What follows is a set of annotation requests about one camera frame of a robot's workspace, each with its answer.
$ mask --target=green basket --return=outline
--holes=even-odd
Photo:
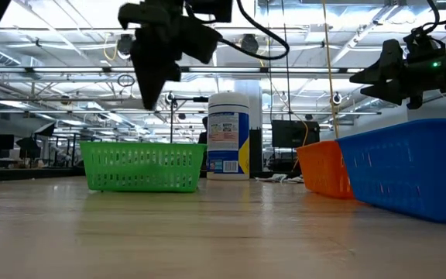
[[[197,189],[204,144],[81,143],[89,189],[176,191]]]

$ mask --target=product label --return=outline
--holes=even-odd
[[[208,171],[249,173],[249,115],[218,112],[208,118]]]

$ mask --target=table surface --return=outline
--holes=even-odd
[[[202,180],[193,194],[0,182],[0,278],[445,278],[446,225],[302,184]]]

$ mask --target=blue basket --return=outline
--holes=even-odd
[[[417,120],[338,143],[359,201],[446,222],[446,119]]]

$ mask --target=person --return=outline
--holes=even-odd
[[[199,141],[197,143],[208,144],[208,117],[204,117],[202,119],[202,124],[204,124],[204,131],[199,135]],[[202,157],[202,165],[201,170],[205,171],[207,168],[208,152],[204,151],[204,155]]]

